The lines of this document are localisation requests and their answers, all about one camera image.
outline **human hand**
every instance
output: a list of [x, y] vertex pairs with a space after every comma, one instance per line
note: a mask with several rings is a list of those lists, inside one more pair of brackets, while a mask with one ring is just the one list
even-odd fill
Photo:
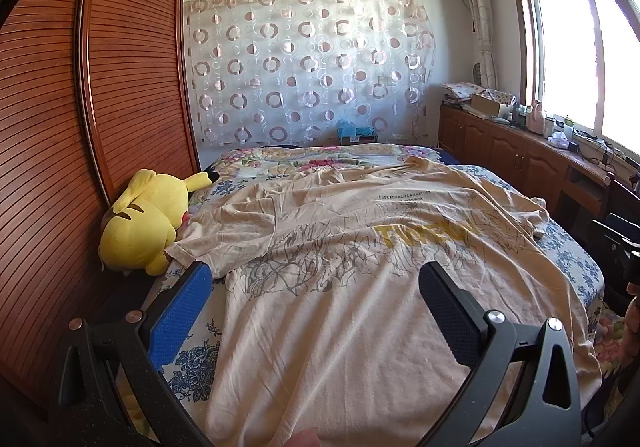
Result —
[[620, 343], [620, 363], [628, 366], [640, 353], [640, 301], [638, 300], [638, 285], [631, 284], [626, 287], [626, 291], [635, 295], [634, 300], [626, 309], [625, 329], [622, 332], [622, 342]]
[[295, 433], [282, 447], [320, 447], [318, 428], [312, 427]]

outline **pikachu plush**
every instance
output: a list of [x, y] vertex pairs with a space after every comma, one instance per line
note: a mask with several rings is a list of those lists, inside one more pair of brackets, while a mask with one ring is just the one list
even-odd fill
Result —
[[169, 262], [163, 250], [175, 241], [175, 231], [189, 205], [189, 193], [212, 185], [207, 172], [180, 180], [140, 169], [102, 219], [98, 254], [111, 270], [144, 268], [164, 273]]

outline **blue floral bedsheet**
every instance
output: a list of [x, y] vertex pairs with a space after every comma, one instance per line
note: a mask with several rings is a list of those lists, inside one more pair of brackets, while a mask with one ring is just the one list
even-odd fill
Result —
[[[418, 146], [364, 144], [342, 148], [253, 148], [223, 154], [212, 164], [221, 175], [213, 187], [194, 193], [190, 213], [204, 201], [223, 198], [238, 189], [257, 182], [286, 178], [305, 169], [337, 167], [350, 169], [401, 163], [410, 155], [440, 160], [438, 151]], [[451, 166], [485, 178], [498, 186], [515, 191], [494, 173], [478, 166]], [[569, 278], [587, 309], [590, 337], [593, 339], [602, 308], [604, 278], [599, 267], [560, 225], [551, 220], [538, 244]], [[147, 297], [150, 302], [163, 289], [173, 286], [184, 270], [174, 261], [167, 273], [158, 279]], [[203, 424], [218, 359], [225, 319], [226, 290], [223, 279], [213, 282], [212, 294], [182, 344], [175, 361], [161, 368], [169, 387], [181, 401], [196, 424]]]

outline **wooden wardrobe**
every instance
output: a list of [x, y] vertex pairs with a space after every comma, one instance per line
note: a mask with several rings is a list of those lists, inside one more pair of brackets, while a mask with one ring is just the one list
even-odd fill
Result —
[[102, 215], [146, 167], [198, 168], [182, 0], [19, 0], [0, 29], [0, 375], [46, 407], [69, 320], [122, 279]]

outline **window pane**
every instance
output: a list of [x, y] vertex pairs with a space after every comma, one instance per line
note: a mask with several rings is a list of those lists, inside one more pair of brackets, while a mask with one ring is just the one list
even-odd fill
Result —
[[596, 47], [588, 0], [540, 0], [545, 49], [543, 109], [593, 129]]
[[596, 0], [604, 43], [602, 133], [640, 154], [640, 104], [632, 86], [640, 72], [640, 42], [614, 0]]

